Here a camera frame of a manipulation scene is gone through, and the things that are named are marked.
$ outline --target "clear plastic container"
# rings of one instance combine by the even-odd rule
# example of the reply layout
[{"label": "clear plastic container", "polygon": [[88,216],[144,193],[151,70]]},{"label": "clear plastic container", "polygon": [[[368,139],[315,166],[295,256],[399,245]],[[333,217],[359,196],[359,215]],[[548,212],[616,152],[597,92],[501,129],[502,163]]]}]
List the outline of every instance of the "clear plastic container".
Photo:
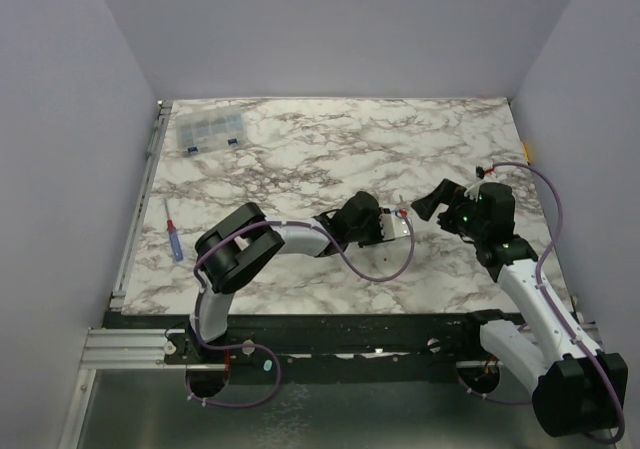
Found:
[{"label": "clear plastic container", "polygon": [[235,149],[247,141],[240,107],[230,106],[196,114],[177,115],[178,147],[185,155]]}]

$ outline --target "marble tabletop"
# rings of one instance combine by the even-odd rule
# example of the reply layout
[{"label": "marble tabletop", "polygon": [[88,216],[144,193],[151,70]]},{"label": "marble tabletop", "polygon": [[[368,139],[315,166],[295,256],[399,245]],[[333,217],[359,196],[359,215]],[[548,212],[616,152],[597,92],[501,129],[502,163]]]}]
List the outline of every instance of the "marble tabletop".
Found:
[{"label": "marble tabletop", "polygon": [[[195,156],[178,150],[175,115],[240,106],[248,143]],[[476,165],[524,161],[505,99],[243,99],[174,103],[131,268],[124,314],[188,314],[198,285],[194,243],[248,201],[274,216],[308,218],[341,207],[358,190],[381,205],[411,202],[443,178],[467,185]],[[531,176],[504,168],[493,178],[511,185],[516,231],[542,252],[549,242]],[[184,260],[175,263],[163,198],[180,233]],[[473,246],[412,214],[414,259],[399,278],[375,284],[339,257],[276,256],[239,291],[236,314],[368,314],[516,312],[476,261]],[[391,274],[409,241],[347,250],[370,275]],[[555,254],[545,271],[562,300],[569,297]]]}]

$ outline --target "robotic arm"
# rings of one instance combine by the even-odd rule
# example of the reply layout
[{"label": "robotic arm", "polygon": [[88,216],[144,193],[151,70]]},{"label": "robotic arm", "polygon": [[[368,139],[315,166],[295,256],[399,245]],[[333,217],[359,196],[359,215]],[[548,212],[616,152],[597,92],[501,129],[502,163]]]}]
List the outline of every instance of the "robotic arm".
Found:
[{"label": "robotic arm", "polygon": [[[484,176],[480,168],[478,175]],[[621,404],[627,366],[619,354],[605,353],[581,329],[544,273],[545,288],[539,287],[538,256],[513,232],[515,199],[511,188],[479,181],[467,190],[445,179],[411,207],[421,219],[429,220],[440,204],[448,208],[438,215],[438,225],[475,246],[480,264],[509,294],[535,335],[538,346],[520,334],[512,322],[499,318],[481,324],[478,334],[481,346],[527,388],[543,429],[551,436],[562,436],[615,427],[617,416],[611,396],[585,351],[600,363]],[[573,334],[563,320],[573,326],[569,327]]]},{"label": "robotic arm", "polygon": [[326,257],[337,253],[335,246],[321,232],[323,229],[345,250],[349,243],[360,247],[388,242],[408,235],[402,218],[391,209],[378,205],[366,192],[358,192],[346,204],[306,221],[287,224],[282,219],[267,217],[253,202],[244,204],[196,242],[198,259],[229,235],[259,222],[268,222],[250,230],[242,239],[226,244],[201,266],[210,288],[202,296],[198,314],[200,335],[205,342],[223,335],[227,330],[227,316],[236,291],[246,286],[276,254],[305,254]]}]

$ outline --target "small object on table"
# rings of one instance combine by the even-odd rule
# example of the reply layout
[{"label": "small object on table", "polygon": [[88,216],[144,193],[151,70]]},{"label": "small object on table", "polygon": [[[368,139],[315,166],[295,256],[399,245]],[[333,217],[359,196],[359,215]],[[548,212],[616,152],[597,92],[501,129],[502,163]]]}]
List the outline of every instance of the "small object on table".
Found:
[{"label": "small object on table", "polygon": [[169,243],[171,244],[171,252],[173,252],[173,260],[180,262],[184,257],[182,255],[180,241],[178,240],[178,231],[171,220],[171,215],[169,214],[169,202],[166,198],[164,199],[164,210],[167,213],[167,232],[169,233]]}]

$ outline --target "blue screwdriver handle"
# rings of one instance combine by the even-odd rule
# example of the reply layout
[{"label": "blue screwdriver handle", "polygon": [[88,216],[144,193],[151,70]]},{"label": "blue screwdriver handle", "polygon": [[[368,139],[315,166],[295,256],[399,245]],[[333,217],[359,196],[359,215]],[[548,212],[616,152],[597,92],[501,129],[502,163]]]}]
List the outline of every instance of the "blue screwdriver handle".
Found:
[{"label": "blue screwdriver handle", "polygon": [[169,229],[169,242],[171,243],[171,251],[173,251],[173,259],[176,262],[180,262],[184,259],[182,255],[182,248],[180,247],[180,241],[178,240],[178,231],[175,228]]}]

